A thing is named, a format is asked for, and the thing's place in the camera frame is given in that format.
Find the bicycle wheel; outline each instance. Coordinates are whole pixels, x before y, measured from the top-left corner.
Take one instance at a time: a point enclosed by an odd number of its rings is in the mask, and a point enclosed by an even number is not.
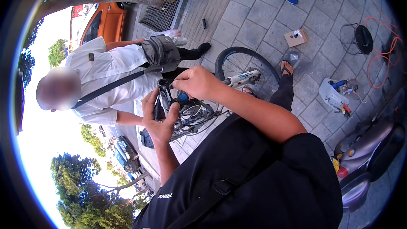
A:
[[[260,71],[260,78],[243,82],[236,87],[242,89],[248,87],[263,100],[270,100],[272,94],[277,91],[280,77],[273,66],[260,54],[243,47],[231,47],[223,50],[215,63],[215,75],[220,80],[247,72],[249,69]]]

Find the orange hose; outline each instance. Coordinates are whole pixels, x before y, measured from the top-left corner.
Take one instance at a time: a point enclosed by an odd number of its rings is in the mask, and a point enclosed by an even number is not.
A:
[[[393,25],[393,24],[386,18],[386,16],[383,15],[383,12],[381,11],[381,9],[379,9],[379,7],[377,6],[376,2],[375,2],[374,0],[372,0],[372,2],[374,3],[374,6],[375,6],[375,7],[377,8],[377,10],[379,11],[380,15],[383,16],[383,18],[384,18],[392,27],[398,29],[395,25]],[[374,88],[374,89],[379,89],[379,88],[381,88],[381,87],[384,85],[384,83],[386,82],[387,76],[388,76],[388,74],[389,74],[390,65],[395,66],[395,65],[397,65],[397,64],[399,63],[399,61],[400,61],[400,55],[398,55],[397,61],[396,61],[395,63],[392,63],[392,62],[391,62],[390,56],[391,56],[391,53],[393,52],[394,48],[396,47],[397,41],[399,40],[401,43],[402,43],[403,41],[402,41],[401,38],[398,36],[398,34],[395,33],[391,28],[387,27],[386,24],[384,24],[383,22],[381,22],[380,20],[378,20],[378,19],[376,19],[376,18],[374,18],[374,17],[372,17],[372,16],[369,16],[369,17],[367,17],[367,18],[365,19],[365,26],[366,26],[366,23],[367,23],[367,21],[368,21],[369,19],[373,19],[373,20],[379,22],[379,24],[382,24],[386,29],[388,29],[391,33],[393,33],[393,34],[396,36],[396,37],[393,39],[393,41],[392,41],[392,44],[391,44],[391,46],[390,46],[389,52],[382,53],[382,52],[380,52],[378,49],[373,48],[373,49],[374,49],[376,52],[378,52],[380,55],[377,55],[377,56],[375,56],[374,58],[372,58],[372,59],[370,60],[369,65],[368,65],[368,72],[367,72],[367,75],[368,75],[368,80],[369,80],[370,86],[371,86],[372,88]],[[372,83],[372,81],[370,80],[370,77],[369,77],[369,69],[370,69],[371,63],[372,63],[375,59],[377,59],[377,58],[384,58],[384,59],[386,59],[386,60],[388,61],[388,64],[387,64],[386,76],[384,77],[383,82],[382,82],[379,86],[375,87],[374,84]]]

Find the bicycle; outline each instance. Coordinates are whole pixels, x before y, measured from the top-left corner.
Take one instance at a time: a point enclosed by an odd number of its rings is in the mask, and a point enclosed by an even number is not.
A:
[[[250,88],[260,99],[269,100],[278,89],[280,77],[273,66],[260,54],[243,47],[230,47],[223,50],[215,63],[215,76],[226,85],[235,89]],[[180,104],[179,117],[174,125],[174,133],[170,141],[184,135],[191,136],[207,130],[216,119],[229,110],[222,111],[223,106],[214,110],[209,103],[198,99],[190,99],[183,91],[177,97],[171,96],[171,84],[167,79],[158,81],[160,88],[154,107],[154,118],[165,119],[172,103]]]

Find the orange car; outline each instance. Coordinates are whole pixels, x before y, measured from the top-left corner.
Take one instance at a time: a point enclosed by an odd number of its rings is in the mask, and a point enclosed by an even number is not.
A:
[[[121,41],[128,7],[126,2],[100,3],[86,25],[79,46],[99,36],[103,36],[106,43]]]

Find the drain grate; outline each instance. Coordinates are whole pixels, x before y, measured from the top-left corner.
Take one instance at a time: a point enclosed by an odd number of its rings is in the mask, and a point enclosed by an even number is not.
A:
[[[150,27],[155,28],[157,31],[170,29],[179,3],[180,0],[176,0],[175,2],[164,0],[161,9],[152,6],[147,7],[143,22]]]

